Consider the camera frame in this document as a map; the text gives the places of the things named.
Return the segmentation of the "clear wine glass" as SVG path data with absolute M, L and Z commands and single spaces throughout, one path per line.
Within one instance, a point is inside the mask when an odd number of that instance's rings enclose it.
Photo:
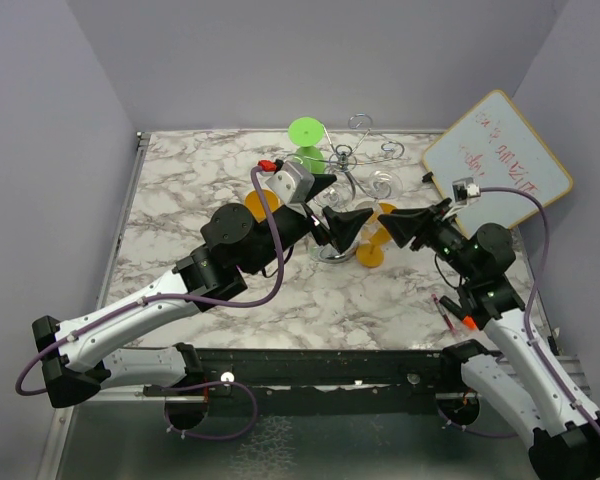
M 295 154 L 289 154 L 284 158 L 284 169 L 296 172 L 304 172 L 306 170 L 302 158 Z
M 404 192 L 400 177 L 388 170 L 374 171 L 365 181 L 358 182 L 356 188 L 359 193 L 356 209 L 372 209 L 372 219 L 383 214 L 386 207 L 392 210 L 390 203 L 399 199 Z

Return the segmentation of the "orange plastic goblet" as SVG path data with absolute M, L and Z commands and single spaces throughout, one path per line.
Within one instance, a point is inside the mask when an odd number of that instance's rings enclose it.
M 360 242 L 355 256 L 362 266 L 376 268 L 384 262 L 383 246 L 392 240 L 386 228 L 378 221 L 378 217 L 392 213 L 396 207 L 386 202 L 363 202 L 361 206 L 370 206 L 373 214 L 360 231 Z
M 270 211 L 275 212 L 280 207 L 279 198 L 275 193 L 267 189 L 264 189 L 262 193 Z M 257 222 L 261 222 L 266 219 L 263 203 L 261 202 L 260 197 L 255 190 L 247 194 L 244 199 L 244 205 L 251 212 Z

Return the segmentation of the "green plastic wine glass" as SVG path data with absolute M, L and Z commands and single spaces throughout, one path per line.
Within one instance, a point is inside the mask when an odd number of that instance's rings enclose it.
M 325 171 L 325 159 L 318 148 L 324 137 L 323 124 L 313 117 L 300 117 L 288 127 L 290 141 L 297 146 L 295 157 L 311 173 L 322 174 Z

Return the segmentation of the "clear tall glass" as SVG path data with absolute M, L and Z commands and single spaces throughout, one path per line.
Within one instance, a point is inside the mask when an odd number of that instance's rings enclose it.
M 330 207 L 335 211 L 344 211 L 351 204 L 353 199 L 352 191 L 344 184 L 333 184 L 326 188 L 313 201 L 321 208 Z

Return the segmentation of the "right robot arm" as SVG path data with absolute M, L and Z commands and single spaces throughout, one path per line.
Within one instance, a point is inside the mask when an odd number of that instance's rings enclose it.
M 447 347 L 439 367 L 449 390 L 483 397 L 524 443 L 540 479 L 600 478 L 600 408 L 571 379 L 532 324 L 529 307 L 508 280 L 516 258 L 510 231 L 482 225 L 465 238 L 447 218 L 450 202 L 396 209 L 378 220 L 398 247 L 423 247 L 460 275 L 461 309 L 497 346 L 509 376 L 477 341 Z

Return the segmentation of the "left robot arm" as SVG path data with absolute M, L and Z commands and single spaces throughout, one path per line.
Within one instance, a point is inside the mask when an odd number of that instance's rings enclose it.
M 257 220 L 247 206 L 220 207 L 202 227 L 203 243 L 149 285 L 97 311 L 69 320 L 43 316 L 32 330 L 47 395 L 55 408 L 81 404 L 100 391 L 153 385 L 186 395 L 204 375 L 192 346 L 158 349 L 126 346 L 171 322 L 214 307 L 258 308 L 279 293 L 285 254 L 306 236 L 337 251 L 347 250 L 373 211 L 316 215 L 308 203 L 335 181 L 332 174 L 269 174 L 268 185 L 282 200 L 263 208 Z

